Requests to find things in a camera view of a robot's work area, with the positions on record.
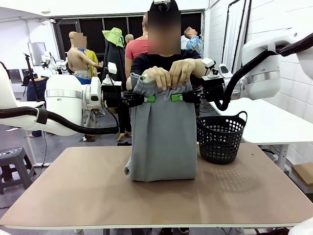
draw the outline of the green hat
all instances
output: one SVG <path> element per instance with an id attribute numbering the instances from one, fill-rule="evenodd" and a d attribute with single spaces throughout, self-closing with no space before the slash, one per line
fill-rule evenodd
<path id="1" fill-rule="evenodd" d="M 114 43 L 117 46 L 124 46 L 124 37 L 122 35 L 122 30 L 119 28 L 113 28 L 111 30 L 103 30 L 102 31 L 104 37 L 111 43 Z"/>

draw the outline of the yellow shirt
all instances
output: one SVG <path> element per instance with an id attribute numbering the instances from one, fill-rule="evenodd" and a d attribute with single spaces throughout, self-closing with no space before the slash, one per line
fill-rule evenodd
<path id="1" fill-rule="evenodd" d="M 97 64 L 99 63 L 96 54 L 92 50 L 85 50 L 84 52 L 85 52 L 85 55 L 88 56 L 88 58 L 91 59 L 93 62 Z M 88 72 L 91 74 L 91 76 L 93 76 L 92 71 L 93 71 L 93 66 L 89 65 Z"/>

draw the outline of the pink shirt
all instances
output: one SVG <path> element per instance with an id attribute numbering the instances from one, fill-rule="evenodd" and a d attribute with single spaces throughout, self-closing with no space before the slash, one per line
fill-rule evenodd
<path id="1" fill-rule="evenodd" d="M 126 45 L 125 56 L 134 60 L 138 55 L 148 52 L 148 40 L 133 40 Z"/>

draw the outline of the plastic laundry basket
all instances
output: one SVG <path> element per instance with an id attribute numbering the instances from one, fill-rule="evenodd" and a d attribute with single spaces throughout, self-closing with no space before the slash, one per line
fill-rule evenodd
<path id="1" fill-rule="evenodd" d="M 197 139 L 200 154 L 208 162 L 227 164 L 235 160 L 246 120 L 235 116 L 197 117 Z"/>

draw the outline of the person's hand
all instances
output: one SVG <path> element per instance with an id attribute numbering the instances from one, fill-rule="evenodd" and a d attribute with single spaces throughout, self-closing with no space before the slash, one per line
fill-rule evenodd
<path id="1" fill-rule="evenodd" d="M 172 80 L 172 89 L 176 89 L 177 84 L 188 82 L 191 73 L 196 68 L 196 61 L 194 59 L 177 60 L 172 64 L 170 75 Z"/>
<path id="2" fill-rule="evenodd" d="M 171 76 L 169 71 L 163 68 L 154 66 L 153 68 L 145 70 L 142 75 L 147 75 L 150 79 L 156 81 L 156 85 L 161 90 L 166 90 L 167 87 L 171 86 Z"/>

